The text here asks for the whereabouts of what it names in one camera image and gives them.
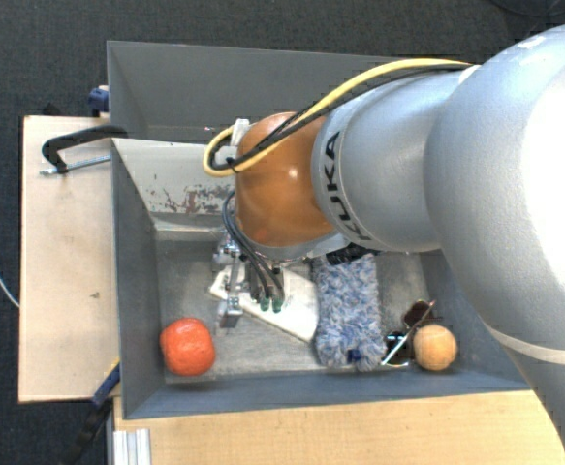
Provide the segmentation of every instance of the orange ball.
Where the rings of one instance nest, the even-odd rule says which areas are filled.
[[[416,362],[426,370],[444,370],[455,361],[456,339],[445,327],[425,325],[414,336]]]
[[[211,334],[198,319],[174,321],[160,334],[159,344],[168,370],[179,376],[200,376],[215,361]]]

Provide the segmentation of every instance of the white object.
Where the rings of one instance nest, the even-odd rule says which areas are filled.
[[[149,430],[115,430],[113,450],[113,465],[151,465]]]
[[[237,277],[239,283],[243,280],[243,275],[244,267],[241,268]],[[211,294],[218,298],[226,299],[227,293],[224,285],[230,276],[230,267],[226,267],[219,272],[210,288]],[[241,293],[239,295],[239,306],[254,317],[258,317],[268,324],[276,326],[309,343],[319,322],[316,286],[312,281],[304,279],[285,268],[284,291],[286,293],[286,300],[282,305],[282,310],[277,314],[273,313],[271,306],[265,312],[261,310],[261,305],[252,301],[249,293]]]
[[[250,130],[250,121],[248,119],[237,119],[233,126],[233,135],[231,136],[231,146],[239,146],[245,133]]]

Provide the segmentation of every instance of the tan ball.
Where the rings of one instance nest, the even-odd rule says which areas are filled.
[[[444,370],[455,361],[456,339],[445,327],[425,325],[414,336],[416,362],[426,370]]]

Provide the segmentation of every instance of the blue towel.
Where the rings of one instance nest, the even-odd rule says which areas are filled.
[[[377,367],[386,347],[374,255],[339,265],[320,257],[312,274],[319,296],[315,345],[321,363],[332,368],[352,363],[361,372]]]

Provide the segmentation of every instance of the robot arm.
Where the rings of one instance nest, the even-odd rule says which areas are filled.
[[[251,246],[275,261],[441,249],[565,445],[565,26],[334,105],[285,151],[231,167]]]

